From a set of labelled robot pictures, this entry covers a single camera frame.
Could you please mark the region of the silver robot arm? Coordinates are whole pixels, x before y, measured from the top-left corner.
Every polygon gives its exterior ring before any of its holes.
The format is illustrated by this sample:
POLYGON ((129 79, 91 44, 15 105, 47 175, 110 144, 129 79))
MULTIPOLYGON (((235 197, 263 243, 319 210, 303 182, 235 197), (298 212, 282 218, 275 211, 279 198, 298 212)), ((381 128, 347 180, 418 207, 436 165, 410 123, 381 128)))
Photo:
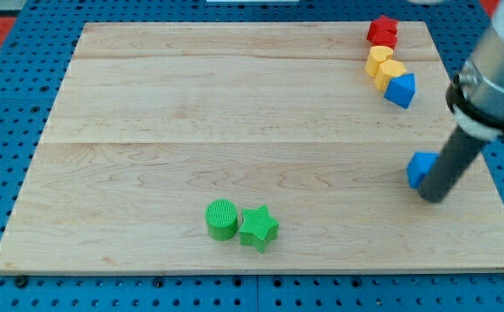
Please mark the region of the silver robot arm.
POLYGON ((482 141, 504 137, 504 0, 447 91, 461 130, 482 141))

